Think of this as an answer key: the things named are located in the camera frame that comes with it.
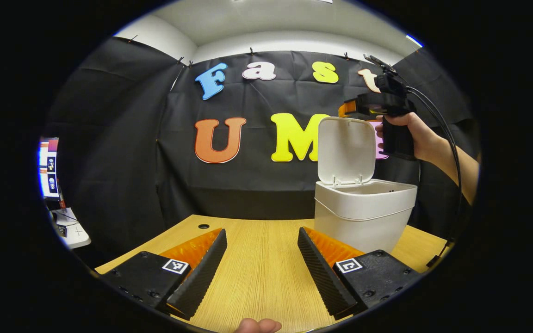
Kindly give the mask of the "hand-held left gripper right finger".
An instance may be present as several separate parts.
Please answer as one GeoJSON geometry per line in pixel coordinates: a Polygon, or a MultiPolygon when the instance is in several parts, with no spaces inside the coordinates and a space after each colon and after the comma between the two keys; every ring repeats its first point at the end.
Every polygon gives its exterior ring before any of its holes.
{"type": "Polygon", "coordinates": [[[307,226],[300,227],[297,246],[335,320],[381,305],[421,278],[382,249],[364,253],[307,226]]]}

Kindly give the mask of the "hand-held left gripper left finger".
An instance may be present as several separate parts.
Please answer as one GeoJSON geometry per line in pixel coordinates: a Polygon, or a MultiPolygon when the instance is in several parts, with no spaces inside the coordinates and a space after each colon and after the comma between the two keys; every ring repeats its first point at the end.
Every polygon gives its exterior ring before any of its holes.
{"type": "Polygon", "coordinates": [[[161,254],[139,251],[101,277],[135,301],[190,320],[203,301],[227,248],[226,230],[218,228],[161,254]]]}

